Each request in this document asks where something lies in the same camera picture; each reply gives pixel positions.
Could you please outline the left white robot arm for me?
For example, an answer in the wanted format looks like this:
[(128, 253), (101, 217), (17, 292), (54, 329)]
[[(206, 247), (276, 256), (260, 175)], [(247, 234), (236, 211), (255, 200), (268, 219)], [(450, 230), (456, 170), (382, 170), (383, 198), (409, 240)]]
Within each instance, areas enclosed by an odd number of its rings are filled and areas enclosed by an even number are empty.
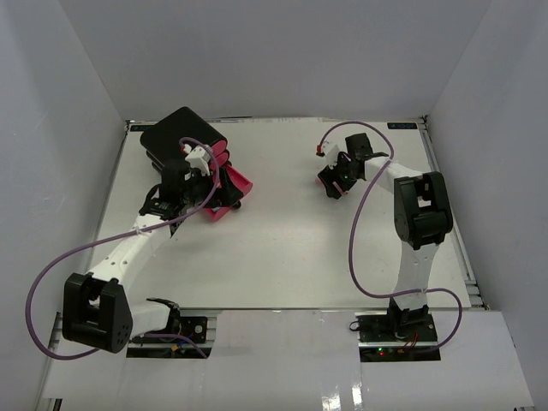
[(181, 331), (178, 305), (148, 298), (132, 305), (128, 292), (155, 252), (193, 211), (213, 220), (241, 207), (253, 184), (231, 164), (193, 167), (185, 160), (164, 165), (160, 183), (147, 193), (128, 237), (86, 274), (72, 274), (63, 290), (63, 337), (87, 347), (120, 352), (148, 333), (161, 341)]

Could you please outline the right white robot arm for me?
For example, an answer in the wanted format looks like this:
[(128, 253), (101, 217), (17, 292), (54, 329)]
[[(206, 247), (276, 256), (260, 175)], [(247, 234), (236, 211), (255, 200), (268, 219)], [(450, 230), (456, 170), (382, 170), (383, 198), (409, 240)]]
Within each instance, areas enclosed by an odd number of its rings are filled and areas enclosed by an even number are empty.
[[(454, 220), (444, 177), (437, 171), (422, 173), (393, 160), (392, 153), (375, 152), (365, 133), (345, 139), (346, 151), (327, 141), (317, 146), (316, 155), (326, 161), (318, 173), (328, 197), (338, 200), (359, 180), (369, 185), (354, 215), (348, 241), (348, 268), (356, 288), (374, 299), (389, 301), (386, 316), (388, 334), (407, 341), (426, 323), (429, 307), (426, 295), (432, 264), (440, 245), (453, 230)], [(374, 294), (363, 288), (354, 269), (354, 239), (360, 213), (374, 187), (393, 196), (393, 221), (402, 251), (396, 286), (390, 294)]]

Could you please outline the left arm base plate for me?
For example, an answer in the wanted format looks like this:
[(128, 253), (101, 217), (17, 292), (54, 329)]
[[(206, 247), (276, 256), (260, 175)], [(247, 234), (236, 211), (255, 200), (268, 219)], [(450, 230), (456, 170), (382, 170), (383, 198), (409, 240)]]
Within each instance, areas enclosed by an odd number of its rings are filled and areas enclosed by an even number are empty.
[(170, 334), (178, 334), (189, 338), (194, 343), (205, 343), (207, 337), (208, 318), (204, 316), (179, 317), (172, 319), (166, 330)]

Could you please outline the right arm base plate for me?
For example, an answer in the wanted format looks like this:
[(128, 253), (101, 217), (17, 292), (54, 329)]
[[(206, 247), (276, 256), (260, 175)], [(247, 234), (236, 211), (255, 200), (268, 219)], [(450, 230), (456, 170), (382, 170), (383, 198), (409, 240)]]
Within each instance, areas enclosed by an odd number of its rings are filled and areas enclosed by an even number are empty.
[(395, 331), (386, 314), (357, 314), (348, 328), (357, 333), (358, 341), (363, 346), (387, 345), (395, 347), (405, 343), (428, 346), (438, 342), (438, 334), (432, 317), (429, 317), (423, 325), (404, 326)]

